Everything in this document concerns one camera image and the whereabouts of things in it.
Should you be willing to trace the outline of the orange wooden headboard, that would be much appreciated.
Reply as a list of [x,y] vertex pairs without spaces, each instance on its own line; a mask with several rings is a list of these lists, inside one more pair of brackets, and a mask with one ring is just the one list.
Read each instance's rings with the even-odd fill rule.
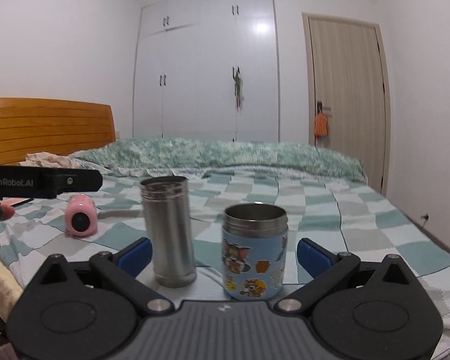
[[0,97],[0,165],[27,154],[69,155],[116,141],[109,105],[71,100]]

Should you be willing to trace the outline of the blue cartoon sticker steel cup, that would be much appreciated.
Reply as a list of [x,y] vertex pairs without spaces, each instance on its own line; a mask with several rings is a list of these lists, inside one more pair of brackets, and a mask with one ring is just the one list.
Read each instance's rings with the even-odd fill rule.
[[288,247],[284,209],[264,203],[232,205],[222,226],[223,286],[240,301],[269,300],[283,287]]

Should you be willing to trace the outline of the checkered green grey bed sheet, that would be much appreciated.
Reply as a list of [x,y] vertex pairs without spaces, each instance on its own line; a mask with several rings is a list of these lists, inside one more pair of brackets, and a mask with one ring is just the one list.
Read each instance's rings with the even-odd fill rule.
[[[188,182],[197,264],[196,281],[183,289],[164,289],[173,302],[224,300],[219,257],[224,210],[239,203],[268,203],[287,212],[289,241],[279,272],[286,292],[310,280],[296,257],[297,242],[310,238],[337,253],[349,251],[378,262],[399,254],[417,276],[444,320],[434,356],[450,359],[450,253],[434,244],[398,208],[370,187],[343,180],[285,178],[277,172],[227,171]],[[136,178],[106,175],[91,195],[98,211],[97,233],[85,239],[65,232],[69,196],[36,199],[21,205],[0,225],[0,316],[7,319],[23,288],[53,253],[84,261],[102,250],[117,251],[146,235]]]

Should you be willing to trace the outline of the green floral quilt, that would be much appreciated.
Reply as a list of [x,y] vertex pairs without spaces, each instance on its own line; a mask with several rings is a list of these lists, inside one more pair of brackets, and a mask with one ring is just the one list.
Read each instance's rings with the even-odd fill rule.
[[333,150],[292,142],[250,143],[186,138],[123,139],[70,155],[82,167],[115,176],[204,177],[221,171],[280,172],[368,183],[361,162]]

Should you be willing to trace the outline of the hanging ornament on wardrobe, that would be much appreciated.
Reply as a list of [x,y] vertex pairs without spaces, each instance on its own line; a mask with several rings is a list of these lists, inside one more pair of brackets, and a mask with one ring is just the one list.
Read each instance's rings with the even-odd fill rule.
[[238,113],[243,109],[244,94],[243,94],[243,80],[241,76],[241,69],[239,67],[232,68],[232,79],[234,85],[235,108]]

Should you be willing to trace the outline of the white wardrobe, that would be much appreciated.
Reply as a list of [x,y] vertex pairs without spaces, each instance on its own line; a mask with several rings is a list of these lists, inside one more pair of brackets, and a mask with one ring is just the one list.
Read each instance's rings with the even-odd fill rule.
[[[232,68],[244,102],[236,111]],[[135,138],[280,139],[274,0],[164,0],[141,12]]]

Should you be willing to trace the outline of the beige wooden door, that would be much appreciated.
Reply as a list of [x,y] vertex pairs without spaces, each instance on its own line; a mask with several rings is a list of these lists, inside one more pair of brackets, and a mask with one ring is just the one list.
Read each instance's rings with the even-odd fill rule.
[[[385,47],[376,23],[302,16],[309,91],[309,143],[361,161],[368,184],[385,194],[391,111]],[[314,116],[328,116],[328,136],[314,136]]]

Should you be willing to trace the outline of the tall stainless steel cup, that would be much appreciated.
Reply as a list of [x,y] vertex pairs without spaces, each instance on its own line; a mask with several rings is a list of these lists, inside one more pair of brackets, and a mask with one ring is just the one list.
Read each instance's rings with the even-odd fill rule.
[[168,288],[197,277],[188,199],[188,179],[162,176],[140,182],[145,226],[153,245],[153,271]]

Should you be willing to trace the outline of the pink flat card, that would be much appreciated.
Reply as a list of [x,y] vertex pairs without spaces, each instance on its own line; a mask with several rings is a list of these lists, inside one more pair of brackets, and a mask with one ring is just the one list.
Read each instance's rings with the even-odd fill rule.
[[8,197],[6,199],[1,200],[2,205],[17,207],[26,203],[30,203],[33,201],[33,198],[27,197]]

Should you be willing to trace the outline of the beige floral crumpled cloth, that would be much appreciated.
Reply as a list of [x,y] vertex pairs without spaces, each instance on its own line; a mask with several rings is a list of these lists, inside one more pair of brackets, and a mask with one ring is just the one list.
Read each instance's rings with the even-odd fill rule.
[[19,162],[23,167],[49,167],[80,169],[80,163],[69,156],[61,156],[49,152],[27,154],[25,159]]

